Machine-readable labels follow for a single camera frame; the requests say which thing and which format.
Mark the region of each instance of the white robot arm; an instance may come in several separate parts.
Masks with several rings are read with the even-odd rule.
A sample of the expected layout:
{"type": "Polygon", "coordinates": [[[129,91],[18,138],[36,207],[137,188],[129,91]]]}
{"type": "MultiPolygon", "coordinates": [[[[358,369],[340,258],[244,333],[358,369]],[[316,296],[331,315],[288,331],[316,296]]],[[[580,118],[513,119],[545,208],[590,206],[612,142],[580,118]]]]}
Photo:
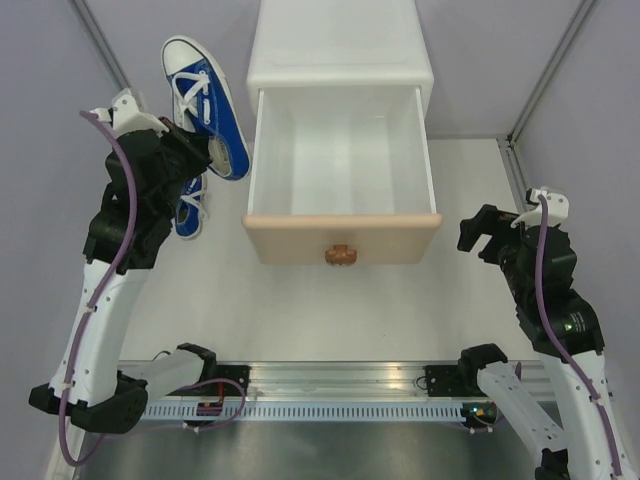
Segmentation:
{"type": "Polygon", "coordinates": [[[144,367],[118,370],[133,306],[171,231],[182,187],[211,159],[206,137],[144,113],[131,89],[120,92],[111,109],[92,113],[93,122],[111,124],[114,150],[119,146],[128,161],[117,151],[107,157],[111,183],[83,250],[87,263],[72,335],[55,375],[31,391],[29,403],[63,412],[89,432],[121,434],[135,426],[148,403],[215,376],[215,354],[191,344],[144,367]]]}
{"type": "Polygon", "coordinates": [[[523,215],[485,205],[463,220],[458,249],[469,252],[480,235],[491,237],[479,257],[505,275],[564,430],[523,388],[496,345],[464,350],[459,371],[467,388],[491,398],[513,426],[537,466],[536,480],[636,480],[611,410],[598,318],[571,288],[577,257],[558,228],[569,202],[546,187],[527,196],[536,207],[523,215]]]}

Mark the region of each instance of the white shoelace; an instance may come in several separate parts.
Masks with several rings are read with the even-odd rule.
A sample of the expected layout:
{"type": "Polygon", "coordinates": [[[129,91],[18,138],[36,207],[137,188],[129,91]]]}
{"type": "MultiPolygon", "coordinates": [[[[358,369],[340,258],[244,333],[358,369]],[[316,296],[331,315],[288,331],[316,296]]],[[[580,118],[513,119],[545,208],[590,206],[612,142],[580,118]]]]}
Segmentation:
{"type": "Polygon", "coordinates": [[[202,203],[196,199],[197,196],[200,196],[200,199],[202,199],[204,197],[204,191],[198,190],[197,192],[190,193],[189,195],[180,195],[180,200],[182,200],[184,203],[188,203],[189,205],[196,207],[198,209],[198,215],[200,215],[200,218],[209,218],[209,214],[202,206],[202,203]]]}
{"type": "MultiPolygon", "coordinates": [[[[191,181],[189,188],[193,188],[196,185],[197,181],[198,181],[198,178],[194,178],[191,181]]],[[[209,215],[207,214],[206,210],[202,206],[202,202],[196,198],[198,196],[200,197],[200,200],[204,198],[204,189],[196,190],[195,192],[191,192],[187,195],[180,195],[180,200],[182,200],[184,203],[188,203],[189,205],[197,208],[198,215],[200,216],[200,218],[206,219],[209,217],[209,215]]]]}
{"type": "MultiPolygon", "coordinates": [[[[198,100],[196,95],[202,90],[202,93],[205,95],[209,94],[209,76],[201,70],[198,73],[187,73],[187,72],[179,72],[176,73],[171,79],[171,89],[173,90],[173,95],[178,104],[178,112],[176,112],[180,118],[184,117],[184,112],[188,111],[195,118],[198,118],[198,100]],[[184,95],[178,89],[178,80],[193,80],[195,83],[191,86],[189,90],[186,91],[184,95]]],[[[209,99],[205,98],[203,100],[203,120],[204,123],[209,124],[210,116],[211,116],[211,105],[209,103],[209,99]]]]}

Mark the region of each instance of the drawer front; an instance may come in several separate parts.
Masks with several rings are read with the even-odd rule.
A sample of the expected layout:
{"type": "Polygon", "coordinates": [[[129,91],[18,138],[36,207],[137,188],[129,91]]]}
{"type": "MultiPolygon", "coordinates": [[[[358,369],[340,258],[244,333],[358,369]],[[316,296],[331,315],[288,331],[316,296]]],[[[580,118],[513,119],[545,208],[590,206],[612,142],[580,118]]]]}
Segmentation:
{"type": "Polygon", "coordinates": [[[442,216],[247,215],[260,261],[269,265],[418,263],[442,216]]]}

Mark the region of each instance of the drawer knob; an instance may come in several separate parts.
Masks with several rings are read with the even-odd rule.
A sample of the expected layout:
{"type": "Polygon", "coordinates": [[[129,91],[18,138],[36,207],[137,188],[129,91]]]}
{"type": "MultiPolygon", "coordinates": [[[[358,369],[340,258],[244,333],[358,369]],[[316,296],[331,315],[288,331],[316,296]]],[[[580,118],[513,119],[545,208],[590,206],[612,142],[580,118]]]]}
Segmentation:
{"type": "Polygon", "coordinates": [[[356,263],[358,252],[347,245],[334,245],[324,252],[324,260],[332,267],[349,267],[356,263]]]}

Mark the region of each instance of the drawer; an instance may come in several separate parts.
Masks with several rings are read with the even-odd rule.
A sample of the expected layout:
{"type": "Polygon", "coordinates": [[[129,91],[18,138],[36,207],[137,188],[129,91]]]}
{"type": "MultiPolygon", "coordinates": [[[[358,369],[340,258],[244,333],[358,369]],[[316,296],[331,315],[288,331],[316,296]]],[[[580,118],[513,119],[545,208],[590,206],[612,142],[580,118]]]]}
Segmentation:
{"type": "Polygon", "coordinates": [[[417,263],[436,213],[420,89],[260,91],[247,215],[263,263],[417,263]]]}

